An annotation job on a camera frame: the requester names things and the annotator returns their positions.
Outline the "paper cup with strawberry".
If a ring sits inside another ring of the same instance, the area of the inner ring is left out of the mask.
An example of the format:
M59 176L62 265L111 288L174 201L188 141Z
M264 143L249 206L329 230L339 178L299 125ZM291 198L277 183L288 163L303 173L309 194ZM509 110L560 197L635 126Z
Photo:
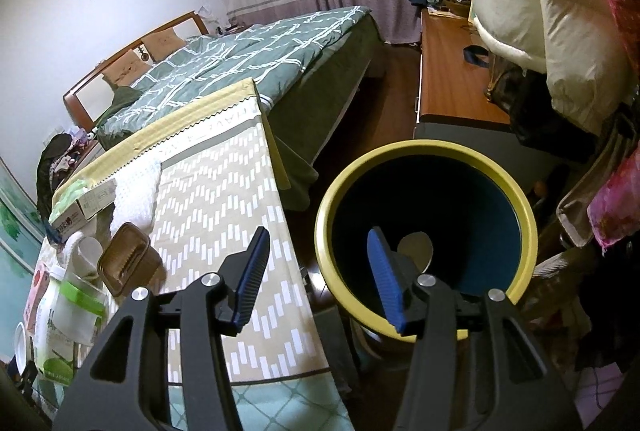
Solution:
M413 261L420 272L425 272L432 263L434 249L427 234L415 232L399 241L397 252Z

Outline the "brown plastic tray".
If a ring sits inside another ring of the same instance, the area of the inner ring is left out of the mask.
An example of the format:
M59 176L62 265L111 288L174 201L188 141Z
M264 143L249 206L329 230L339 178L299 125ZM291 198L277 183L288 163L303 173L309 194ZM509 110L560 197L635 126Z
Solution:
M148 287L162 265L150 237L137 225L126 222L117 229L96 269L111 295L121 298L137 287Z

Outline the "pink strawberry milk carton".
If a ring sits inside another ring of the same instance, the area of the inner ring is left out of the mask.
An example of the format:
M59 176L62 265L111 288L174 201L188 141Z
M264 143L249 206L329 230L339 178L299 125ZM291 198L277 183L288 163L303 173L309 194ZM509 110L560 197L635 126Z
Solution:
M35 331L38 305L46 293L50 283L50 272L46 264L39 263L35 268L32 283L27 295L23 312L23 323L26 331L33 335Z

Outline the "white green drink bottle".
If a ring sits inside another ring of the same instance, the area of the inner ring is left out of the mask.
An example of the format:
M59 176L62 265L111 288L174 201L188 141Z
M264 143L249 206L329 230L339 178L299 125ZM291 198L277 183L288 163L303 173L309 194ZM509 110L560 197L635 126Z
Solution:
M59 385L70 385L75 374L75 344L53 324L60 283L52 278L39 301L34 329L34 357L38 371Z

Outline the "clear jar green tape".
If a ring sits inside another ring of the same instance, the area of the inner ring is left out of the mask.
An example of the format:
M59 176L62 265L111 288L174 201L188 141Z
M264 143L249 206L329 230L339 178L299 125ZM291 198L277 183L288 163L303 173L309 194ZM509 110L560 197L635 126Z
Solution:
M77 272L70 263L58 288L52 321L66 338L93 344L106 314L106 294L98 272Z

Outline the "green plastic bag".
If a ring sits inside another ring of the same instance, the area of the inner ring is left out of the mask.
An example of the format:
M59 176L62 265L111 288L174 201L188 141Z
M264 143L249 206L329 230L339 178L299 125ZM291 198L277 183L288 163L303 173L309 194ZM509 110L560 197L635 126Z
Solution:
M80 178L71 183L61 194L60 198L52 204L49 223L52 224L72 203L92 188L91 180Z

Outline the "yellow rimmed blue trash bin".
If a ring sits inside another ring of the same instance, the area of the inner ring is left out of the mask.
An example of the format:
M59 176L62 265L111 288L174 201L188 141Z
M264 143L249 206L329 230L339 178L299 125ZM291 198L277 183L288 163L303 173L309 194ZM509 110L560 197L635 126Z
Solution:
M404 341L386 321L367 258L367 235L379 227L392 249L409 235L430 238L421 263L464 295L500 288L522 299L536 265L533 209L516 180L469 147L413 139L371 150L337 175L314 224L314 247L326 285L361 327Z

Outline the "patterned beige green tablecloth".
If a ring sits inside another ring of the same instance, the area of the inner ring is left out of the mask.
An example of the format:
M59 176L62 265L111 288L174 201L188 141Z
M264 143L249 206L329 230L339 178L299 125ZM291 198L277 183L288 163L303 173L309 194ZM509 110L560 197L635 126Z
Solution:
M174 385L191 430L350 428L285 223L285 175L270 152L256 86L245 79L153 122L73 178L160 162L150 240L163 265L126 297L102 281L96 339L73 341L73 381L43 402L54 429L168 430ZM231 262L258 226L270 235L269 260L250 321L236 333ZM37 265L61 284L54 235Z

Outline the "wooden desk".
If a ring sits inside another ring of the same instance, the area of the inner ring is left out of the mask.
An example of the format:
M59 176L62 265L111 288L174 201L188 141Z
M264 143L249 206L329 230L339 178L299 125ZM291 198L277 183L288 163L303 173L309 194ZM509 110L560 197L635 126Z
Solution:
M469 21L421 14L421 74L416 99L416 138L446 140L495 160L530 191L552 167L548 154L528 148L511 132L508 115L484 95L489 73L464 60L477 45Z

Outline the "wooden bed with headboard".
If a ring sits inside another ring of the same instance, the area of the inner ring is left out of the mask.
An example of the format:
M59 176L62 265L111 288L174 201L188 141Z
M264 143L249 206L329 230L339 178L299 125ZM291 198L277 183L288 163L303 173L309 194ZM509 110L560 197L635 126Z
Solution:
M283 206L304 211L318 178L314 162L382 48L370 9L350 6L220 38L194 36L153 65L125 50L120 58L134 66L129 85L114 86L101 116L78 124L110 149L166 114L250 79L286 174Z

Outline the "green checked duvet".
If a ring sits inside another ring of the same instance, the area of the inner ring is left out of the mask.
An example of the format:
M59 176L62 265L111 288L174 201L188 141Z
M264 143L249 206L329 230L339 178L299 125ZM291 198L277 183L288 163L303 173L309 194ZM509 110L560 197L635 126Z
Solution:
M370 9L352 6L254 24L219 39L198 36L115 92L96 137L110 149L189 102L247 78L271 110L350 34L374 26Z

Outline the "dark clothes pile on cabinet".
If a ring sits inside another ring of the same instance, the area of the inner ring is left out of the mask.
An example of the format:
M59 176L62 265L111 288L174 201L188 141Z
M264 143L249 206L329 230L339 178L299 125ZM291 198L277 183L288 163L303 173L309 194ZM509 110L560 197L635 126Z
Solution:
M89 145L88 133L78 128L74 134L55 134L44 147L36 171L37 210L43 220L50 217L56 188L72 174Z

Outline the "left brown pillow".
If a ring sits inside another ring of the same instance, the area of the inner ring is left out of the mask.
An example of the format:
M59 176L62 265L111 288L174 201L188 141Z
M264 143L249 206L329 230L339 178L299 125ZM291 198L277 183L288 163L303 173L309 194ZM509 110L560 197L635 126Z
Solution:
M151 69L152 66L133 50L127 50L122 57L102 71L102 78L111 87L127 87Z

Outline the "sliding wardrobe door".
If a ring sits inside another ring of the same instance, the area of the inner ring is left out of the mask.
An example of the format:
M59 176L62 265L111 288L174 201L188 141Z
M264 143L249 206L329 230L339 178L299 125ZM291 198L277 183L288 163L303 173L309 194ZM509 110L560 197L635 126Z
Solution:
M7 361L14 354L14 330L23 318L44 228L35 203L4 161L0 183L0 349Z

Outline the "cream puffer jacket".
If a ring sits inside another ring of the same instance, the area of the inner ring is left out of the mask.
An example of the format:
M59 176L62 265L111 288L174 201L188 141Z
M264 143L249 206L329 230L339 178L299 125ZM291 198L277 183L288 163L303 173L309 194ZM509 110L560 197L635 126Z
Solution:
M472 0L485 45L547 78L555 111L598 134L631 95L631 65L608 0Z

